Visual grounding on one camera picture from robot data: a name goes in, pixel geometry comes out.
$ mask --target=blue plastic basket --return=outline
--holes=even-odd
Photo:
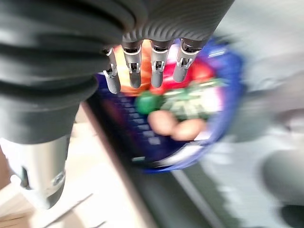
[[[147,116],[136,112],[134,98],[122,93],[111,94],[107,89],[105,77],[98,75],[98,94],[102,99],[111,101],[116,111],[123,115],[124,128],[141,151],[141,154],[133,154],[132,157],[144,157],[147,172],[171,171],[192,165],[224,135],[233,119],[243,92],[240,79],[242,58],[227,45],[216,44],[213,39],[203,48],[198,58],[215,69],[217,77],[226,84],[222,88],[223,110],[208,119],[208,137],[199,141],[177,142],[168,136],[157,135],[150,128]]]

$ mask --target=blurred background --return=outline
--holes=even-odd
[[[0,227],[304,228],[303,9],[300,0],[236,0],[179,87],[174,45],[158,89],[149,83],[149,41],[139,89],[116,47],[122,93],[110,96],[99,75],[100,89],[76,117],[70,179],[53,209],[34,209],[8,185],[0,154]],[[237,69],[242,89],[225,134],[207,146],[233,89],[226,69]],[[170,165],[150,166],[166,158]]]

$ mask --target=gray surface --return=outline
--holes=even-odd
[[[296,194],[280,191],[288,188],[282,183],[275,188],[284,197],[266,187],[262,167],[278,152],[295,160],[304,154],[303,133],[294,136],[276,122],[281,111],[304,105],[304,84],[299,82],[304,71],[303,9],[304,2],[299,0],[236,0],[216,31],[233,40],[233,48],[244,55],[243,80],[248,93],[227,135],[199,164],[184,172],[227,228],[290,227],[281,217],[278,199],[297,201],[285,197]],[[295,75],[293,86],[297,87],[278,88],[290,84]],[[291,175],[283,164],[271,168],[276,183],[283,176],[275,175],[276,169]],[[303,175],[296,174],[292,182],[299,186]]]
[[[172,174],[130,175],[160,228],[211,228]]]

